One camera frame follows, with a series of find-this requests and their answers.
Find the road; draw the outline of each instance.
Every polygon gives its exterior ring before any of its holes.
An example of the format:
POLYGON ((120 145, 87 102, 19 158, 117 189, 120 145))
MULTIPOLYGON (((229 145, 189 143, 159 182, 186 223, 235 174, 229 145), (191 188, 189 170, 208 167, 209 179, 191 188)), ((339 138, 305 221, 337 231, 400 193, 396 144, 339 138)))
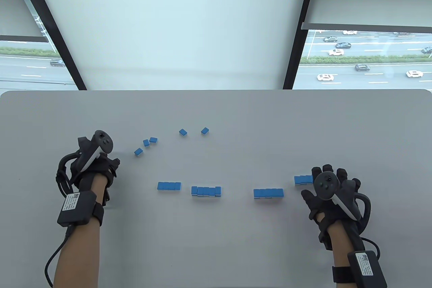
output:
POLYGON ((341 31, 325 31, 316 32, 314 37, 314 32, 309 31, 302 56, 328 56, 328 51, 335 49, 337 43, 325 43, 323 39, 327 36, 336 36, 338 43, 351 43, 352 47, 344 50, 345 56, 421 55, 424 47, 432 46, 432 34, 398 36, 393 33, 359 31, 357 35, 343 35, 341 31))
POLYGON ((9 90, 76 90, 64 67, 50 65, 49 58, 0 55, 0 95, 9 90))
POLYGON ((428 89, 432 91, 432 63, 370 64, 368 72, 357 72, 354 64, 311 65, 298 68, 294 89, 428 89), (408 70, 419 70, 422 78, 408 78, 408 70), (318 74, 332 74, 330 82, 318 74))

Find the white car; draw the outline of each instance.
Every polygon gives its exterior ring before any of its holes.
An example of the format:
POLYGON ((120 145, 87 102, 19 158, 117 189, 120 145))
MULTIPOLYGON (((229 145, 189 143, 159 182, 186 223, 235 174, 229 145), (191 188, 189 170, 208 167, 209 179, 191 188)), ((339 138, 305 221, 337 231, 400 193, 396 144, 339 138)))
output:
POLYGON ((318 81, 333 81, 334 76, 333 74, 318 74, 317 79, 318 81))
POLYGON ((410 70, 406 73, 406 76, 409 78, 421 78, 423 76, 423 72, 410 70))
POLYGON ((329 56, 342 56, 344 54, 345 54, 345 52, 343 49, 332 49, 332 50, 328 51, 329 56))

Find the car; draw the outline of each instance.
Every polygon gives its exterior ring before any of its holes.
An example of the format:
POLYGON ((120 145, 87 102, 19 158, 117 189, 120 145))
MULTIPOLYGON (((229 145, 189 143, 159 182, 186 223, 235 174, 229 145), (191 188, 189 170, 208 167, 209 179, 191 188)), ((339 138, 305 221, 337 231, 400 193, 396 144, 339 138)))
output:
POLYGON ((356 71, 370 71, 371 67, 367 64, 355 64, 356 71))
POLYGON ((333 81, 334 76, 333 74, 318 74, 317 79, 318 81, 333 81))
POLYGON ((422 49, 423 54, 432 54, 432 47, 428 46, 422 49))
POLYGON ((342 56, 344 55, 344 50, 343 49, 332 49, 330 51, 328 51, 328 55, 329 56, 342 56))
POLYGON ((328 37, 324 37, 323 41, 325 41, 326 43, 336 42, 338 41, 338 38, 334 36, 328 36, 328 37))
POLYGON ((421 78, 423 76, 423 72, 410 70, 406 73, 406 76, 409 78, 421 78))
POLYGON ((66 64, 63 62, 62 59, 56 59, 56 58, 51 60, 50 65, 51 66, 66 66, 66 64))
POLYGON ((351 48, 351 43, 337 43, 336 48, 351 48))

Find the window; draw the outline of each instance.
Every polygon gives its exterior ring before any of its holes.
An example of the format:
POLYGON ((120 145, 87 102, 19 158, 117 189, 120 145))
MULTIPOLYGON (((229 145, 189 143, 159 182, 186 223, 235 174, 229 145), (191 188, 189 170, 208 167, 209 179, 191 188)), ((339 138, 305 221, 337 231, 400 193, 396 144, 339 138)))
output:
POLYGON ((432 91, 431 44, 426 33, 309 30, 293 88, 432 91), (326 37, 351 47, 335 55, 326 37))
POLYGON ((30 0, 24 1, 48 42, 0 41, 0 95, 9 90, 76 90, 36 10, 30 0))

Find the black box module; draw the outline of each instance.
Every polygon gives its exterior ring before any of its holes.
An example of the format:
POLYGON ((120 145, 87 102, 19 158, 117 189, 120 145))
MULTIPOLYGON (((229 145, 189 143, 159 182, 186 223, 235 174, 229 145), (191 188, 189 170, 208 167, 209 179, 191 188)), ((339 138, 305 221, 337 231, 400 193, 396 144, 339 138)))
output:
POLYGON ((75 192, 67 195, 57 223, 63 227, 88 224, 93 215, 95 202, 96 194, 93 191, 75 192))
POLYGON ((348 260, 358 288, 387 288, 374 251, 348 253, 348 260))

